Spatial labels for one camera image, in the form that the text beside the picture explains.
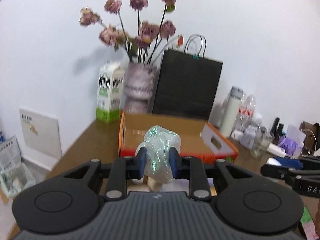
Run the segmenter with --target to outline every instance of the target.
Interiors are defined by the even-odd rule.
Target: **circular black cover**
[[[12,212],[21,229],[60,234],[87,224],[99,207],[99,197],[79,180],[53,178],[21,192]]]
[[[231,226],[273,235],[295,228],[303,214],[299,195],[266,178],[237,179],[217,196],[216,208]]]

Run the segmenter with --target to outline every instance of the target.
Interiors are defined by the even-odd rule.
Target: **floor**
[[[48,171],[45,169],[42,169],[33,163],[30,163],[28,161],[24,161],[26,166],[31,171],[32,175],[36,179],[36,182],[39,183],[45,179],[45,176],[47,175]],[[3,204],[0,200],[0,240],[6,240],[10,231],[11,227],[15,223],[15,219],[12,215],[11,211],[12,206],[12,199],[9,200],[8,204]]]

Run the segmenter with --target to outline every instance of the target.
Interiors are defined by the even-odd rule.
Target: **gray bottle cap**
[[[243,95],[243,89],[232,86],[230,96],[241,99]]]

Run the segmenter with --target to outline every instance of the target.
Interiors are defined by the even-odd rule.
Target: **ribbed gray surface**
[[[252,236],[223,224],[208,203],[195,202],[184,192],[131,192],[122,201],[106,203],[88,225],[58,236],[21,232],[15,240],[295,240]]]

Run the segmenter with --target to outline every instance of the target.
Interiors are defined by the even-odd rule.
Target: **vase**
[[[147,112],[152,97],[156,67],[149,64],[130,62],[124,74],[124,111],[143,114]]]

